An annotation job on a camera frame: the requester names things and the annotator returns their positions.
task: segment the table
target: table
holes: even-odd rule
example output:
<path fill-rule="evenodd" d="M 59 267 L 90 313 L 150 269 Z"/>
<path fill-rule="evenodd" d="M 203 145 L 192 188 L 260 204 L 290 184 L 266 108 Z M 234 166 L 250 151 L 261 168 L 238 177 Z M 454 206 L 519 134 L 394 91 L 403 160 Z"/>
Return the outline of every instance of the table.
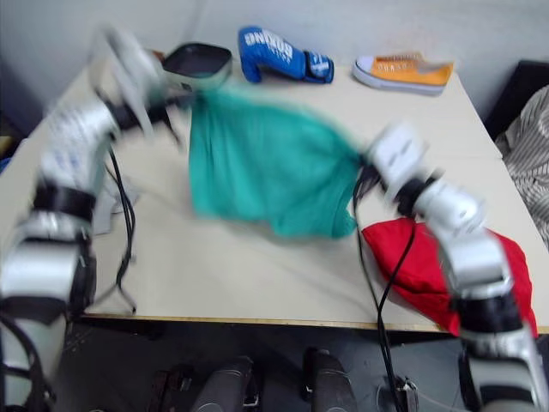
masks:
<path fill-rule="evenodd" d="M 241 82 L 237 66 L 228 87 Z M 430 146 L 427 167 L 441 167 L 449 180 L 484 198 L 488 227 L 516 240 L 525 251 L 534 311 L 540 331 L 549 332 L 543 296 L 549 288 L 549 254 L 457 75 L 438 98 L 373 90 L 342 67 L 336 68 L 331 85 L 272 77 L 244 87 L 267 90 L 267 99 L 309 106 L 333 118 L 351 132 L 358 147 L 365 147 L 389 121 L 408 118 Z M 78 101 L 89 93 L 83 73 L 63 100 Z M 187 139 L 189 125 L 188 116 L 176 123 Z M 1 240 L 28 203 L 45 135 L 43 122 L 0 177 L 0 193 L 11 193 L 0 205 Z M 133 318 L 375 329 L 376 310 L 359 268 L 354 236 L 288 241 L 243 222 L 196 218 L 187 154 L 176 149 L 164 126 L 154 142 L 143 141 L 139 131 L 128 132 L 117 154 L 123 175 L 142 191 L 136 204 L 136 260 L 124 278 L 124 288 L 137 302 Z M 361 227 L 393 217 L 395 211 L 378 192 L 359 207 Z M 114 280 L 124 247 L 124 223 L 118 216 L 112 233 L 94 239 L 98 294 Z M 368 265 L 376 271 L 372 261 Z M 375 284 L 379 293 L 381 285 Z M 117 294 L 88 311 L 98 318 L 132 318 Z M 438 330 L 396 295 L 391 295 L 383 317 L 388 329 Z"/>

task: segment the teal towel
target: teal towel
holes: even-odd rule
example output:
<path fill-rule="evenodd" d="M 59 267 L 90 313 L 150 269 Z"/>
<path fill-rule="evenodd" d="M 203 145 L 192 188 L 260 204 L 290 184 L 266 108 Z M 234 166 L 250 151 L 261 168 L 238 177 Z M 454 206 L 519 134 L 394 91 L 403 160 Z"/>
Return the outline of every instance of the teal towel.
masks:
<path fill-rule="evenodd" d="M 190 188 L 199 215 L 264 221 L 280 236 L 339 238 L 360 155 L 312 113 L 227 91 L 197 97 L 190 131 Z"/>

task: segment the boxing glove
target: boxing glove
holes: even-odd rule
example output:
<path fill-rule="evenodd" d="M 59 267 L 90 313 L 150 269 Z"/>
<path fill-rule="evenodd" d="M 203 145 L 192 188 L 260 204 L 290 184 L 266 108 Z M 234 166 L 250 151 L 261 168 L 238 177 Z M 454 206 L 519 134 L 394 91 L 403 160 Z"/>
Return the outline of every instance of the boxing glove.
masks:
<path fill-rule="evenodd" d="M 267 66 L 297 80 L 330 83 L 334 62 L 313 51 L 301 51 L 281 36 L 257 26 L 243 27 L 238 32 L 242 71 L 248 82 L 261 81 L 260 66 Z"/>

